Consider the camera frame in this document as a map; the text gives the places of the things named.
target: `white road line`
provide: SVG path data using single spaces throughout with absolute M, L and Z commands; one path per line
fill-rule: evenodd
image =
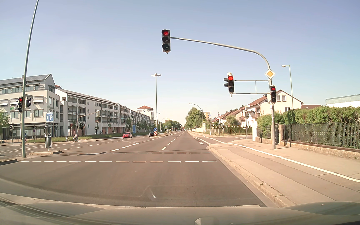
M 270 154 L 270 153 L 267 153 L 267 152 L 264 152 L 264 151 L 259 151 L 259 150 L 257 150 L 257 149 L 253 149 L 253 148 L 251 148 L 251 147 L 247 147 L 247 146 L 244 146 L 244 145 L 238 145 L 238 146 L 242 146 L 242 147 L 245 147 L 245 148 L 248 148 L 248 149 L 251 149 L 251 150 L 260 152 L 260 153 L 263 153 L 263 154 L 267 154 L 267 155 L 271 155 L 271 156 L 274 156 L 274 157 L 278 157 L 278 158 L 280 158 L 280 159 L 284 159 L 284 160 L 287 160 L 287 161 L 290 161 L 290 162 L 294 162 L 294 163 L 299 164 L 299 165 L 302 165 L 302 166 L 306 166 L 306 167 L 309 167 L 309 168 L 312 168 L 312 169 L 316 169 L 316 170 L 319 170 L 319 171 L 322 171 L 322 172 L 325 172 L 325 173 L 329 173 L 329 174 L 333 174 L 333 175 L 336 175 L 336 176 L 345 178 L 345 179 L 350 180 L 350 181 L 355 181 L 355 182 L 360 183 L 360 180 L 355 179 L 355 178 L 352 178 L 352 177 L 349 177 L 349 176 L 345 176 L 345 175 L 338 174 L 338 173 L 335 173 L 335 172 L 332 172 L 332 171 L 328 171 L 328 170 L 325 170 L 325 169 L 322 169 L 322 168 L 319 168 L 319 167 L 316 167 L 316 166 L 311 166 L 311 165 L 308 165 L 308 164 L 305 164 L 305 163 L 301 163 L 301 162 L 298 162 L 298 161 L 295 161 L 295 160 L 292 160 L 292 159 L 284 158 L 284 157 L 279 156 L 279 155 L 274 155 L 274 154 Z

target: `asphalt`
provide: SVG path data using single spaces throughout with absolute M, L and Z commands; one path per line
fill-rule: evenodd
M 17 148 L 1 146 L 0 157 L 20 156 Z M 53 144 L 63 153 L 0 166 L 0 193 L 137 207 L 267 206 L 266 197 L 206 148 L 187 132 Z

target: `black fence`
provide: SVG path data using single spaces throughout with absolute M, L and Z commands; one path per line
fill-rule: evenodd
M 283 125 L 282 140 L 360 149 L 360 122 Z

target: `white sign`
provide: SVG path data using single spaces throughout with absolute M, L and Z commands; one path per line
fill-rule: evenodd
M 271 70 L 271 69 L 268 69 L 265 73 L 265 75 L 269 78 L 269 79 L 272 79 L 275 75 L 275 73 Z
M 53 122 L 54 121 L 54 112 L 45 113 L 45 120 L 47 122 Z

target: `red car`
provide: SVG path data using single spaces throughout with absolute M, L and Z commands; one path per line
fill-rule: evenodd
M 122 138 L 133 138 L 133 135 L 130 132 L 126 132 L 123 134 Z

